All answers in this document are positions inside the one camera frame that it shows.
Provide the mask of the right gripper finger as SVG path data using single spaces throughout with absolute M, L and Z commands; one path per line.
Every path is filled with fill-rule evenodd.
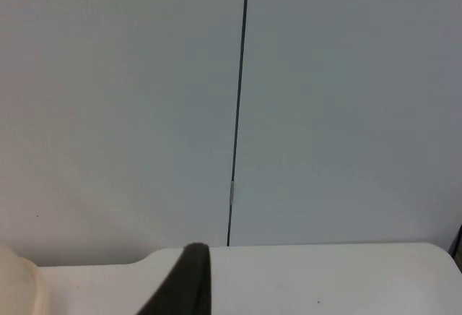
M 139 314 L 211 315 L 212 270 L 209 247 L 191 243 Z

